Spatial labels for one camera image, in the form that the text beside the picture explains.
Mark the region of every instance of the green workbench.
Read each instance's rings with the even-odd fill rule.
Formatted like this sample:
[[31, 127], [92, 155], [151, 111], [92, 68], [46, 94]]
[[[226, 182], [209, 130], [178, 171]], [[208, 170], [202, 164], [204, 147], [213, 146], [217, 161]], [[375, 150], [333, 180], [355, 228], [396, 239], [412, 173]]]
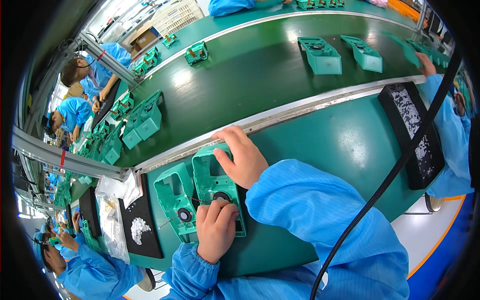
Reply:
[[[403, 20], [403, 24], [409, 21], [390, 10], [361, 1], [346, 2], [346, 10], [350, 10], [352, 5], [375, 10], [376, 13], [393, 14], [398, 19], [396, 21]], [[229, 26], [265, 17], [267, 13], [285, 12], [289, 11], [257, 7], [228, 17], [201, 19], [177, 34], [182, 43], [189, 45]], [[164, 92], [164, 101], [159, 107], [162, 128], [131, 150], [123, 147], [115, 165], [132, 167], [215, 128], [295, 100], [381, 79], [419, 75], [415, 66], [403, 57], [401, 49], [381, 34], [382, 30], [404, 39], [422, 40], [408, 28], [373, 18], [310, 14], [251, 25], [209, 41], [208, 60], [190, 67], [183, 56], [178, 57], [132, 91], [135, 105], [157, 89]], [[384, 72], [363, 70], [354, 60], [352, 50], [339, 38], [340, 34], [357, 36], [373, 45], [383, 57]], [[320, 36], [327, 41], [335, 37], [330, 44], [342, 56], [343, 75], [314, 75], [297, 45], [298, 36]], [[172, 55], [188, 45], [176, 45], [171, 49]], [[118, 95], [124, 91], [122, 86]], [[269, 164], [281, 159], [299, 159], [345, 179], [365, 199], [371, 197], [400, 157], [393, 129], [376, 95], [321, 109], [262, 130], [250, 138]], [[190, 159], [184, 162], [191, 173]], [[153, 181], [163, 170], [177, 163], [180, 162], [147, 174], [157, 228], [168, 220], [156, 198]], [[74, 184], [72, 198], [76, 199], [87, 188], [87, 185]], [[423, 193], [408, 188], [403, 170], [376, 207], [392, 221]], [[244, 199], [245, 190], [240, 189], [239, 194]], [[246, 207], [243, 207], [243, 212], [247, 237], [235, 239], [222, 258], [222, 276], [271, 271], [317, 259], [310, 244], [282, 228], [257, 223], [248, 215]], [[180, 241], [171, 226], [159, 229], [158, 235], [165, 258], [130, 254], [132, 264], [156, 270], [166, 270], [171, 266], [172, 254]]]

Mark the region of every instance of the metal frame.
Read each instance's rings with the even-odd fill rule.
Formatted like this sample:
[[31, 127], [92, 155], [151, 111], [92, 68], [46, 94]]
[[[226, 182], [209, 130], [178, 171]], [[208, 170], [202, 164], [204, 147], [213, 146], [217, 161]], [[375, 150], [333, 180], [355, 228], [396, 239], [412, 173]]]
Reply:
[[[84, 32], [78, 34], [78, 37], [82, 39], [87, 45], [86, 52], [92, 57], [99, 57], [102, 55], [103, 48], [92, 38]], [[135, 87], [139, 82], [135, 81], [132, 72], [130, 72], [124, 65], [118, 60], [114, 59], [110, 53], [105, 52], [99, 62], [109, 69], [112, 73], [117, 75], [121, 80], [126, 82], [129, 87]]]
[[[260, 24], [260, 23], [263, 23], [263, 22], [269, 22], [269, 21], [273, 21], [273, 20], [278, 20], [278, 19], [284, 19], [284, 18], [289, 18], [289, 17], [295, 17], [295, 16], [305, 16], [305, 15], [314, 15], [314, 14], [341, 14], [341, 15], [349, 15], [349, 16], [358, 16], [358, 17], [365, 17], [365, 18], [371, 18], [371, 19], [375, 19], [375, 20], [380, 20], [380, 21], [385, 21], [385, 22], [389, 22], [389, 23], [393, 23], [393, 24], [396, 24], [398, 26], [402, 26], [402, 27], [405, 27], [405, 28], [408, 28], [408, 29], [412, 29], [412, 30], [415, 30], [415, 28], [413, 27], [410, 27], [408, 25], [405, 25], [405, 24], [402, 24], [400, 22], [397, 22], [397, 21], [393, 21], [393, 20], [389, 20], [389, 19], [385, 19], [383, 17], [379, 17], [379, 16], [374, 16], [374, 15], [371, 15], [371, 14], [366, 14], [366, 13], [361, 13], [361, 12], [342, 12], [342, 11], [302, 11], [302, 12], [289, 12], [289, 13], [283, 13], [283, 14], [278, 14], [278, 15], [275, 15], [275, 16], [269, 16], [269, 17], [265, 17], [265, 18], [261, 18], [261, 19], [257, 19], [257, 20], [253, 20], [253, 21], [249, 21], [249, 22], [245, 22], [245, 23], [242, 23], [242, 24], [239, 24], [237, 26], [233, 26], [233, 27], [230, 27], [230, 28], [227, 28], [225, 30], [222, 30], [220, 32], [217, 32], [215, 34], [212, 34], [211, 36], [207, 36], [206, 38], [203, 38], [193, 44], [196, 44], [196, 43], [199, 43], [201, 41], [204, 41], [204, 42], [208, 42], [208, 41], [211, 41], [217, 37], [220, 37], [220, 36], [223, 36], [223, 35], [226, 35], [228, 33], [231, 33], [231, 32], [234, 32], [236, 30], [239, 30], [239, 29], [242, 29], [242, 28], [245, 28], [245, 27], [248, 27], [248, 26], [252, 26], [252, 25], [256, 25], [256, 24]], [[160, 70], [161, 68], [163, 68], [165, 65], [167, 65], [168, 63], [172, 62], [174, 59], [180, 57], [180, 56], [183, 56], [183, 54], [187, 51], [187, 49], [190, 47], [191, 45], [189, 45], [188, 47], [180, 50], [179, 52], [175, 53], [174, 55], [170, 56], [169, 58], [167, 58], [166, 60], [162, 61], [159, 65], [157, 65], [156, 67], [154, 67], [153, 69], [151, 69], [149, 72], [147, 72], [145, 74], [145, 78], [149, 78], [150, 75], [153, 75], [153, 73], [155, 73], [156, 71]]]
[[[31, 159], [56, 167], [60, 167], [62, 153], [64, 152], [23, 132], [16, 126], [13, 127], [12, 147]], [[23, 156], [20, 156], [20, 159], [22, 159], [22, 163], [26, 163], [26, 166], [28, 166], [28, 162], [25, 162], [28, 159]], [[90, 177], [100, 178], [100, 176], [105, 175], [118, 180], [122, 180], [126, 172], [120, 167], [107, 165], [70, 152], [65, 152], [62, 168]]]
[[340, 88], [337, 90], [284, 104], [282, 106], [272, 108], [267, 111], [260, 112], [253, 116], [222, 126], [218, 129], [207, 132], [196, 138], [179, 144], [167, 151], [164, 151], [152, 157], [151, 159], [148, 159], [136, 165], [135, 170], [139, 170], [142, 174], [147, 173], [151, 170], [154, 170], [171, 162], [189, 157], [195, 154], [200, 148], [204, 146], [219, 144], [220, 142], [222, 142], [221, 140], [212, 140], [210, 137], [215, 132], [222, 130], [223, 128], [228, 126], [238, 125], [242, 127], [243, 131], [246, 134], [252, 134], [267, 127], [274, 126], [278, 123], [303, 116], [319, 109], [347, 102], [353, 99], [377, 94], [381, 92], [381, 90], [386, 84], [394, 84], [407, 81], [413, 81], [415, 84], [422, 84], [425, 82], [425, 76], [416, 75], [379, 80], [367, 84], [359, 84]]

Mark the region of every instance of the black cable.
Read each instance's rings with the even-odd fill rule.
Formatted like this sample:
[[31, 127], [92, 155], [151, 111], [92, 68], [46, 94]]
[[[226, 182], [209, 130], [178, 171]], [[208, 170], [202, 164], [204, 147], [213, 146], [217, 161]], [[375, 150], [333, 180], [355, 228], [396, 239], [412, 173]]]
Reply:
[[354, 227], [360, 222], [360, 220], [367, 214], [367, 212], [373, 207], [373, 205], [378, 201], [380, 196], [382, 196], [382, 194], [385, 192], [388, 186], [392, 183], [393, 179], [397, 176], [397, 174], [400, 172], [403, 166], [407, 163], [407, 161], [410, 159], [412, 154], [415, 153], [415, 149], [417, 148], [420, 141], [423, 139], [425, 133], [428, 130], [428, 127], [431, 125], [438, 110], [440, 109], [440, 106], [442, 105], [444, 98], [450, 88], [450, 84], [453, 82], [453, 79], [458, 71], [458, 67], [460, 66], [461, 61], [462, 61], [462, 58], [460, 56], [460, 53], [458, 49], [455, 48], [452, 58], [448, 63], [448, 68], [445, 72], [445, 76], [442, 80], [442, 83], [440, 84], [440, 87], [438, 88], [438, 91], [435, 94], [435, 97], [433, 98], [432, 104], [430, 105], [430, 108], [427, 111], [427, 115], [423, 119], [420, 125], [420, 128], [415, 133], [415, 136], [413, 137], [412, 142], [410, 143], [410, 146], [408, 147], [407, 151], [405, 151], [402, 154], [400, 159], [395, 163], [394, 167], [392, 168], [390, 173], [388, 173], [387, 177], [382, 182], [380, 187], [377, 189], [375, 194], [373, 194], [373, 196], [370, 198], [367, 204], [360, 210], [360, 212], [355, 216], [355, 218], [353, 218], [352, 222], [348, 225], [348, 227], [342, 233], [342, 235], [336, 242], [335, 246], [333, 246], [330, 254], [328, 255], [325, 262], [323, 263], [322, 269], [318, 273], [317, 279], [315, 280], [315, 283], [312, 288], [312, 293], [310, 294], [310, 300], [315, 299], [315, 295], [317, 293], [318, 286], [320, 285], [320, 281], [322, 280], [322, 277], [325, 274], [325, 271], [327, 270], [328, 265], [331, 263], [333, 257], [335, 256], [335, 253], [338, 251], [343, 241], [347, 238], [347, 236], [354, 229]]

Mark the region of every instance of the plastic bag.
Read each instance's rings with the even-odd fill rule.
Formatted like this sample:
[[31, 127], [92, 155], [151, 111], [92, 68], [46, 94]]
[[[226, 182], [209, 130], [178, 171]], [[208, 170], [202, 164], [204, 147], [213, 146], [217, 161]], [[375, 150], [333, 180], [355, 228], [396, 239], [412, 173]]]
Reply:
[[126, 191], [122, 199], [123, 205], [125, 209], [127, 209], [130, 204], [144, 195], [140, 173], [135, 173], [133, 169], [128, 169], [127, 174], [125, 174], [125, 178], [123, 179], [123, 184], [126, 186]]
[[124, 186], [122, 182], [102, 176], [98, 181], [95, 197], [100, 212], [100, 227], [108, 253], [111, 257], [120, 258], [129, 264], [130, 257], [123, 230], [120, 203], [115, 196], [125, 193], [125, 191], [118, 190], [122, 186]]

